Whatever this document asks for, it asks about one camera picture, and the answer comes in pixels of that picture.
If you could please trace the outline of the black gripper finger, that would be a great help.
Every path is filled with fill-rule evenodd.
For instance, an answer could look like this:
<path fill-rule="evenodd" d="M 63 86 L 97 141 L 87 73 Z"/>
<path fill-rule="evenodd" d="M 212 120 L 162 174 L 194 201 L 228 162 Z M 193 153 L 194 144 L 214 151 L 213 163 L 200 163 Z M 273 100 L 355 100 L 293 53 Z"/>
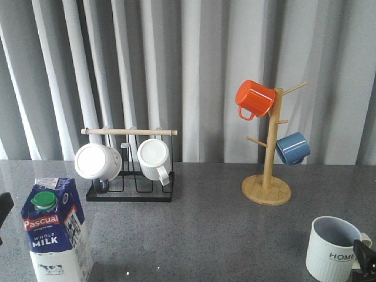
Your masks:
<path fill-rule="evenodd" d="M 353 271 L 351 274 L 352 282 L 376 282 L 376 273 L 359 273 Z"/>
<path fill-rule="evenodd" d="M 375 274 L 375 251 L 367 247 L 361 240 L 354 240 L 353 249 L 360 265 L 361 274 Z"/>
<path fill-rule="evenodd" d="M 10 192 L 1 193 L 0 195 L 0 227 L 2 227 L 5 219 L 12 210 L 14 201 Z"/>

